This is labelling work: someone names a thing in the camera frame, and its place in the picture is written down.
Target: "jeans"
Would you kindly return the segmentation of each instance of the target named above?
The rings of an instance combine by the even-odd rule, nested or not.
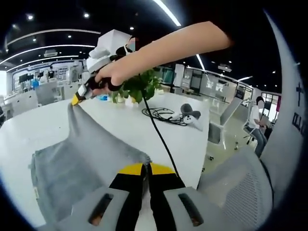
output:
[[[247,130],[251,132],[253,129],[250,127],[247,127]],[[267,143],[267,139],[264,136],[264,134],[261,132],[261,130],[257,128],[251,134],[257,139],[258,145],[255,149],[255,153],[260,158],[263,152],[263,149]]]

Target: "white table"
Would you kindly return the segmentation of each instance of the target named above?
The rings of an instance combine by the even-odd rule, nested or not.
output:
[[[36,150],[61,142],[68,136],[69,102],[70,100],[61,101],[30,110],[6,121],[0,129],[0,173],[3,185],[13,203],[34,227],[45,224],[45,220],[35,199],[28,166]],[[201,111],[199,120],[203,124],[203,131],[157,120],[155,122],[171,151],[183,182],[187,187],[196,188],[207,147],[207,102],[171,93],[156,95],[148,101],[149,107],[166,107],[176,112],[180,111],[180,106],[184,103]],[[93,99],[80,105],[107,131],[147,153],[153,162],[172,167],[150,118],[141,113],[144,103],[138,108],[130,108],[124,104]],[[143,205],[136,230],[155,230],[150,228],[155,227],[154,220],[149,221],[151,213],[149,205]]]

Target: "grey towel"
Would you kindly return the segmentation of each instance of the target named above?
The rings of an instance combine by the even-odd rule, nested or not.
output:
[[[147,154],[114,137],[77,105],[68,106],[69,136],[36,151],[31,177],[47,223],[69,216],[72,206],[99,187],[108,187],[127,165],[148,163]]]

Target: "person in white shirt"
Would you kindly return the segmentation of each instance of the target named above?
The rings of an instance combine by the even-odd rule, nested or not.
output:
[[[252,131],[252,135],[257,139],[257,147],[255,149],[256,155],[260,158],[262,151],[267,143],[267,139],[260,130],[261,127],[265,127],[266,125],[261,122],[260,116],[259,116],[259,109],[262,109],[264,107],[264,100],[261,96],[258,96],[256,99],[256,105],[253,105],[248,121],[248,127],[247,130],[249,132]]]

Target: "ceiling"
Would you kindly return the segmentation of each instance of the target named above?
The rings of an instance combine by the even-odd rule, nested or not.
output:
[[[203,10],[206,9],[206,3],[200,3],[200,0],[166,0],[164,3],[177,17],[181,27],[207,20]],[[138,37],[140,45],[144,46],[181,28],[177,27],[153,0],[53,0],[48,4],[41,0],[26,0],[11,7],[14,9],[12,14],[6,16],[5,20],[1,19],[6,24],[1,25],[0,62],[20,52],[31,49],[33,51],[3,62],[0,64],[0,70],[14,71],[21,64],[35,64],[35,60],[39,60],[37,63],[46,62],[40,59],[43,59],[44,52],[50,49],[55,49],[58,56],[78,55],[73,59],[86,59],[92,49],[89,46],[95,46],[98,37],[112,29]],[[267,9],[274,18],[279,19],[278,24],[288,25],[290,20],[296,20],[294,17],[288,18],[287,21],[284,19],[283,16],[289,13],[289,8],[281,7],[277,11],[269,6]],[[32,20],[28,19],[29,15],[33,16]],[[35,34],[45,30],[52,31]],[[287,41],[292,44],[291,49],[297,53],[300,48],[294,40],[295,30],[291,26],[284,26],[282,31]],[[267,39],[262,43],[260,51],[251,51],[246,57],[241,57],[236,47],[232,47],[201,54],[205,69],[235,79],[253,76],[244,82],[254,87],[258,85],[261,90],[281,92],[281,67],[277,45],[270,29],[264,28],[262,32]],[[56,45],[79,46],[43,48]],[[201,68],[196,56],[178,61],[183,62],[185,65]],[[228,64],[232,71],[223,73],[218,69],[218,64]]]

